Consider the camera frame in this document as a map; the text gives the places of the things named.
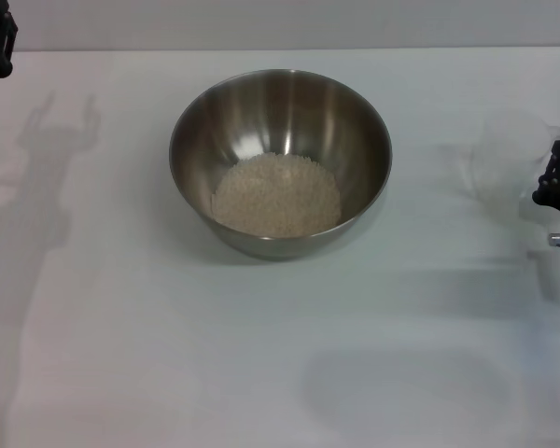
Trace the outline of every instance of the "white tabletop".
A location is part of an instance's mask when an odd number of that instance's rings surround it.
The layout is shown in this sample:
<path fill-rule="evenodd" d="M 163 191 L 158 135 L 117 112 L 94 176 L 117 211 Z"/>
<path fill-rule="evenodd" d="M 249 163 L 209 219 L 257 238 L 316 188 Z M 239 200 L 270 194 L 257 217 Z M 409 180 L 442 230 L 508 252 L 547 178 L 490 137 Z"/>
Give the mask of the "white tabletop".
<path fill-rule="evenodd" d="M 363 94 L 394 149 L 360 224 L 275 264 L 224 246 L 168 167 L 193 98 L 273 67 Z M 510 106 L 560 125 L 560 49 L 16 54 L 0 448 L 559 446 L 560 253 L 465 181 Z"/>

